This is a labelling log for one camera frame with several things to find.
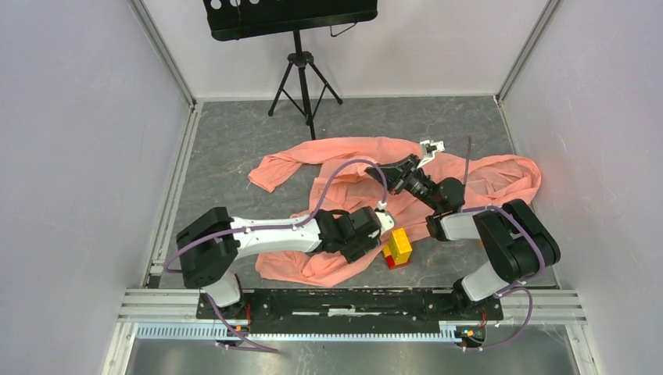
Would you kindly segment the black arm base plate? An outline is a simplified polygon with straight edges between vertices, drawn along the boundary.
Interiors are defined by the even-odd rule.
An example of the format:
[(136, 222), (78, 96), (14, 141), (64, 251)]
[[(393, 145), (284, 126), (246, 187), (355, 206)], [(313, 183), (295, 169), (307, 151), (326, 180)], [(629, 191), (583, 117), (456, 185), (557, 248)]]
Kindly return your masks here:
[(245, 320), (252, 334), (435, 333), (439, 322), (482, 322), (504, 317), (501, 303), (462, 302), (449, 289), (257, 288), (219, 309), (229, 322)]

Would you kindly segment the salmon pink thin jacket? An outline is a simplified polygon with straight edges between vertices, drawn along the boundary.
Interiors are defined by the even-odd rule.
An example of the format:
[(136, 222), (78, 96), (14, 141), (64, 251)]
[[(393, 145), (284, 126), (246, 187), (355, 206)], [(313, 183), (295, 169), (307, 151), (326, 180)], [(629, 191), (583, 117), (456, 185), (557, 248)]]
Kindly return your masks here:
[[(383, 194), (379, 182), (366, 173), (365, 160), (379, 165), (398, 162), (410, 154), (420, 155), (418, 143), (389, 137), (334, 137), (305, 141), (293, 148), (266, 155), (249, 180), (272, 192), (303, 165), (319, 165), (309, 193), (309, 208), (323, 198), (324, 210), (353, 212), (375, 205)], [(449, 153), (439, 153), (424, 171), (439, 182), (447, 177), (466, 181), (468, 208), (502, 205), (515, 198), (530, 203), (542, 183), (539, 167), (531, 159), (516, 155), (493, 155), (474, 161)], [(258, 255), (255, 269), (264, 279), (291, 281), (323, 287), (335, 286), (363, 272), (382, 253), (371, 250), (354, 263), (341, 255), (294, 251)]]

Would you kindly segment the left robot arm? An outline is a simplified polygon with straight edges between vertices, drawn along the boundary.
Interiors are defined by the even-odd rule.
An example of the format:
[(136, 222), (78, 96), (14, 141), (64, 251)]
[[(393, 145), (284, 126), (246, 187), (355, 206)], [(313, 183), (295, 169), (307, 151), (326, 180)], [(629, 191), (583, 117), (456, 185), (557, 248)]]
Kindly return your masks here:
[(355, 212), (320, 209), (312, 215), (281, 220), (250, 220), (215, 207), (176, 236), (177, 260), (185, 288), (212, 295), (217, 310), (236, 318), (245, 310), (238, 278), (229, 273), (236, 259), (271, 252), (340, 254), (354, 263), (377, 248), (395, 219), (384, 209)]

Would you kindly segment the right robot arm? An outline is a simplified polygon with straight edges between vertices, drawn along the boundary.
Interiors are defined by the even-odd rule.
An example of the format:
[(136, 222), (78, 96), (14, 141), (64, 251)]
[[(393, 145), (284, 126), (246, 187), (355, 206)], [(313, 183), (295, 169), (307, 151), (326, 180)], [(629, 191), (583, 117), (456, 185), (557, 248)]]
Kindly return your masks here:
[(367, 174), (389, 193), (406, 191), (432, 209), (425, 219), (432, 238), (481, 241), (487, 262), (457, 280), (450, 295), (452, 310), (462, 319), (471, 319), (489, 298), (505, 296), (560, 260), (557, 242), (520, 198), (465, 208), (466, 184), (453, 177), (435, 182), (415, 155), (369, 167)]

